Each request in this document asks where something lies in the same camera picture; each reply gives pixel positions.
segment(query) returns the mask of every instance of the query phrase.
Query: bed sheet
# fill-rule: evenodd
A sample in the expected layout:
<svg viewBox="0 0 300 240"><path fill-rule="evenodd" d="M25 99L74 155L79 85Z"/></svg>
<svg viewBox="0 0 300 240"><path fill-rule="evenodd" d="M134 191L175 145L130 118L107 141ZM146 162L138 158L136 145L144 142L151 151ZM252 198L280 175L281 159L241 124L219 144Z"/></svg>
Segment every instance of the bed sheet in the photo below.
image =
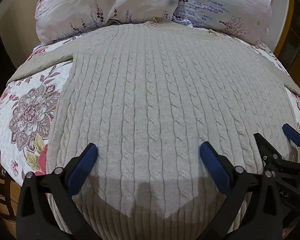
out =
<svg viewBox="0 0 300 240"><path fill-rule="evenodd" d="M251 45L230 35L222 35L251 46L288 75L279 60L263 43ZM27 60L35 54L54 50L80 36L38 46ZM20 81L13 81L8 84L0 98L0 163L19 185L22 185L25 174L29 171L36 175L46 174L50 126L71 67L72 61L66 61ZM300 97L286 90L300 133Z"/></svg>

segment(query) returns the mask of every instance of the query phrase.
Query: pillow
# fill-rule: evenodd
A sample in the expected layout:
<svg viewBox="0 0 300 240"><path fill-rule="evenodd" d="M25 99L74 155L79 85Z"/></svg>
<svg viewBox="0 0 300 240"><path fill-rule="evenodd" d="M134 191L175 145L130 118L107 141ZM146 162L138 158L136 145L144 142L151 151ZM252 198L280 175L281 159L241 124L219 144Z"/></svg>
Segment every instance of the pillow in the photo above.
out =
<svg viewBox="0 0 300 240"><path fill-rule="evenodd" d="M271 0L179 0L175 16L255 44L268 32Z"/></svg>
<svg viewBox="0 0 300 240"><path fill-rule="evenodd" d="M43 45L107 25L170 19L178 0L37 0L36 30Z"/></svg>

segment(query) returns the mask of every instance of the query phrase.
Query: blue pad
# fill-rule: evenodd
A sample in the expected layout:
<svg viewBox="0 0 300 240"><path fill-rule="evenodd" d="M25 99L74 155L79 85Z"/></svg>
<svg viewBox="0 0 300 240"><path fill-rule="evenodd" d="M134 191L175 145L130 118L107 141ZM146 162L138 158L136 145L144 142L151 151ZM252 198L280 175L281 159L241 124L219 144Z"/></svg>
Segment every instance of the blue pad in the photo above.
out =
<svg viewBox="0 0 300 240"><path fill-rule="evenodd" d="M77 195L98 158L98 148L93 144L80 159L67 180L68 193Z"/></svg>
<svg viewBox="0 0 300 240"><path fill-rule="evenodd" d="M206 142L201 144L200 158L204 166L206 166L218 190L222 194L228 195L231 193L230 177L216 157L216 154L217 153L214 153Z"/></svg>
<svg viewBox="0 0 300 240"><path fill-rule="evenodd" d="M289 140L293 141L295 145L300 147L300 134L296 130L287 123L282 126L282 130Z"/></svg>

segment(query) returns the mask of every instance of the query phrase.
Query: silver rivet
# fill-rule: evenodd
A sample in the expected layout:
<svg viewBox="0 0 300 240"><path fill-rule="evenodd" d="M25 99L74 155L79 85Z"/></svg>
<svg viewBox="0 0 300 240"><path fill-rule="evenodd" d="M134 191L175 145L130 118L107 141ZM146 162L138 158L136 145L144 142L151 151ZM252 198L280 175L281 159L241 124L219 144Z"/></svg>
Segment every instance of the silver rivet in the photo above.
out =
<svg viewBox="0 0 300 240"><path fill-rule="evenodd" d="M62 167L57 167L57 168L54 169L53 172L54 172L55 174L61 174L62 171L63 171L63 168L62 168Z"/></svg>
<svg viewBox="0 0 300 240"><path fill-rule="evenodd" d="M33 172L32 171L29 171L29 172L27 172L27 174L26 174L26 178L31 178L33 176Z"/></svg>
<svg viewBox="0 0 300 240"><path fill-rule="evenodd" d="M236 166L236 167L235 167L235 171L236 171L237 173L243 173L244 168L242 168L241 166Z"/></svg>
<svg viewBox="0 0 300 240"><path fill-rule="evenodd" d="M265 172L265 175L266 175L268 178L270 178L270 177L272 176L272 173L271 173L271 171L266 171L266 172Z"/></svg>

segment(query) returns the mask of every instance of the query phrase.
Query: cable knit pattern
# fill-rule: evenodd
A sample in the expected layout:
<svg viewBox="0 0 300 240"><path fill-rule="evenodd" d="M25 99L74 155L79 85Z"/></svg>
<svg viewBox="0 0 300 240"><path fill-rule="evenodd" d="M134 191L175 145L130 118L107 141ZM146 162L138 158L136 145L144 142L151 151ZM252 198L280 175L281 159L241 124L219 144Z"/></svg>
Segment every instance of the cable knit pattern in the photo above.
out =
<svg viewBox="0 0 300 240"><path fill-rule="evenodd" d="M47 173L89 142L98 146L97 164L73 199L103 240L196 239L225 199L199 158L203 141L249 172L263 169L256 132L285 159L295 154L282 132L294 124L283 82L235 39L153 20L93 31L21 68L71 57ZM68 230L51 197L50 204Z"/></svg>

